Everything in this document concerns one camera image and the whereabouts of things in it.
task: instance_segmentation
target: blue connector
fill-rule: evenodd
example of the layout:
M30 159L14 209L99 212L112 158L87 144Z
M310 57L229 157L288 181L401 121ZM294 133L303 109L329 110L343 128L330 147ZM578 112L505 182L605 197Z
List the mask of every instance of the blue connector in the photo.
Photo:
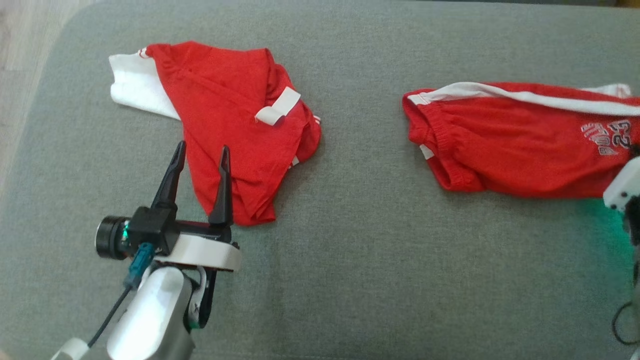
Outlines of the blue connector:
M142 275L147 267L151 264L156 254L154 246L151 243L142 243L138 247L138 251L129 265L129 275L124 279L124 286L131 286L137 289L142 281Z

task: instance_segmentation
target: gray fabric surface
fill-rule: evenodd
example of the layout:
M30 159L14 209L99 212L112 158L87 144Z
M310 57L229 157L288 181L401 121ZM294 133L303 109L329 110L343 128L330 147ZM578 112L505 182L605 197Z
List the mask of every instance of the gray fabric surface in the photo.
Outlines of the gray fabric surface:
M270 48L324 133L285 178L278 221L234 229L243 269L218 277L193 359L625 359L609 332L631 294L616 214L598 199L441 190L399 104L456 81L640 90L638 33L638 12L563 6L90 7L52 50L8 180L0 348L48 359L88 340L118 297L128 264L98 258L95 227L149 204L181 135L111 101L107 57L197 40ZM178 205L205 220L188 171ZM106 358L106 338L88 359Z
M556 5L582 5L582 6L614 6L616 4L616 0L446 0L446 1L479 1L482 3L556 4Z

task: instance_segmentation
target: camera lens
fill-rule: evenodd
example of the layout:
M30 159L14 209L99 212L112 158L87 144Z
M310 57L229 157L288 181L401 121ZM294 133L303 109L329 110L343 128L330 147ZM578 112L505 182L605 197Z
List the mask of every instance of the camera lens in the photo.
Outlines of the camera lens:
M129 218L108 216L100 222L95 233L95 250L101 258L123 260L127 257L125 227Z

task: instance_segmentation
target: white trim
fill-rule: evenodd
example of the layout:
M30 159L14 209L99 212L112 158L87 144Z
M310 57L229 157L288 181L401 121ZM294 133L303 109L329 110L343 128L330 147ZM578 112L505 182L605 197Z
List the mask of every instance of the white trim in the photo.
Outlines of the white trim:
M627 84L609 84L598 86L597 88L581 88L580 90L615 96L620 99L628 99L631 97L631 88Z
M407 99L416 105L427 105L433 101L451 101L475 97L507 97L530 104L548 106L549 108L598 115L640 116L640 106L631 106L612 101L564 99L538 95L528 91L508 92L499 87L481 83L453 83L432 92L409 95Z
M114 79L111 98L118 104L180 120L160 82L156 61L146 50L109 56Z
M278 120L289 114L298 100L300 100L300 94L287 86L282 90L282 94L278 96L278 99L273 103L273 105L265 106L260 109L260 111L255 114L255 118L256 120L273 126L278 122Z
M427 145L424 144L420 145L420 151L422 151L422 155L424 155L425 160L431 159L435 155L433 154L433 151L429 150Z

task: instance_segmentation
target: wooden floor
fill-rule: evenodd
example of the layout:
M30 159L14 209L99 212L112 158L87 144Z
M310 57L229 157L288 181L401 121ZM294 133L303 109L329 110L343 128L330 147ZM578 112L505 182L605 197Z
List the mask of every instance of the wooden floor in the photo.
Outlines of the wooden floor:
M97 1L0 0L0 198L51 46L78 10Z

